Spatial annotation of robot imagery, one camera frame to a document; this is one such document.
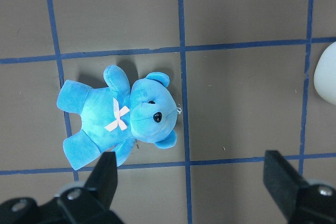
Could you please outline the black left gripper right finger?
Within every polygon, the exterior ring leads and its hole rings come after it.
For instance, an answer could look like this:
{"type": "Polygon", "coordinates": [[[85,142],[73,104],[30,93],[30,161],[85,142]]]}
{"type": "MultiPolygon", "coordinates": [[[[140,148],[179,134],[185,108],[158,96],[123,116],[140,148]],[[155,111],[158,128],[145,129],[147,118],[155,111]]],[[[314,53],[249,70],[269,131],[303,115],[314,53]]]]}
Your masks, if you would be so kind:
{"type": "Polygon", "coordinates": [[[335,187],[304,179],[277,150],[265,151],[263,182],[287,223],[335,223],[335,187]]]}

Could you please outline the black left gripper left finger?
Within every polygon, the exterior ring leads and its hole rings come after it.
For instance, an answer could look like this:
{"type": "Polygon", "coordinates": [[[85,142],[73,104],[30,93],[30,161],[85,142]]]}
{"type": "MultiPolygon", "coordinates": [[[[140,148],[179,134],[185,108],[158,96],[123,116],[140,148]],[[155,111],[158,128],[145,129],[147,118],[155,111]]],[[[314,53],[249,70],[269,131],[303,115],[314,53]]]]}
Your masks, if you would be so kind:
{"type": "Polygon", "coordinates": [[[64,190],[57,205],[66,223],[117,223],[110,206],[118,185],[114,152],[105,152],[82,186],[64,190]]]}

